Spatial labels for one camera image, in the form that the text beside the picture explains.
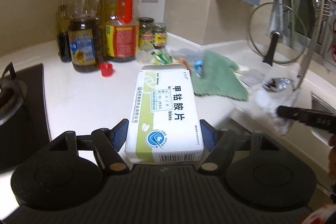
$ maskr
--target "plastic bottle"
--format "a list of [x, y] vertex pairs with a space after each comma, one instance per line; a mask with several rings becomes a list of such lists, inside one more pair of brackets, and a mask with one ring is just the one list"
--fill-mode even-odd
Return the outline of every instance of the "plastic bottle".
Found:
[[59, 4], [55, 19], [58, 56], [62, 62], [71, 62], [68, 38], [68, 27], [70, 24], [70, 19], [68, 16], [68, 0], [58, 0], [58, 2]]
[[99, 64], [104, 62], [103, 10], [102, 0], [75, 0], [68, 36], [72, 64], [79, 72], [99, 70]]
[[108, 0], [106, 7], [107, 58], [115, 62], [134, 60], [139, 40], [137, 0]]

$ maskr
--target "jar lid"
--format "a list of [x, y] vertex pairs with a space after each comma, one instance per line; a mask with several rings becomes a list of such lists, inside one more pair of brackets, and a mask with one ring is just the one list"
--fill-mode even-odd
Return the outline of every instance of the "jar lid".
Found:
[[157, 29], [165, 29], [167, 28], [167, 25], [162, 22], [154, 22], [153, 27]]
[[154, 22], [154, 18], [151, 18], [151, 17], [139, 17], [139, 22], [152, 23], [152, 22]]

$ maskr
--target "sink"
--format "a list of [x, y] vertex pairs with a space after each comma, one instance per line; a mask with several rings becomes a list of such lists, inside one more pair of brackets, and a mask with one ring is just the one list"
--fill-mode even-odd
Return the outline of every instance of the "sink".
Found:
[[336, 113], [334, 108], [328, 105], [321, 98], [317, 97], [314, 93], [311, 94], [311, 109], [328, 113]]

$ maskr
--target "barcode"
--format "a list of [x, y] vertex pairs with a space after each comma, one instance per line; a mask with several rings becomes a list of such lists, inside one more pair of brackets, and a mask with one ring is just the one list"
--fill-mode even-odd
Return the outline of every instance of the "barcode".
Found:
[[160, 154], [160, 162], [194, 160], [195, 153]]

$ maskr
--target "white medicine box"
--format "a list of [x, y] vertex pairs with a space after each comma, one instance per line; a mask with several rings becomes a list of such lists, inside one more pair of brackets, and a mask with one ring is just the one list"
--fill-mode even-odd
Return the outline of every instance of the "white medicine box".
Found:
[[203, 139], [189, 71], [184, 65], [139, 72], [125, 152], [131, 162], [200, 160]]

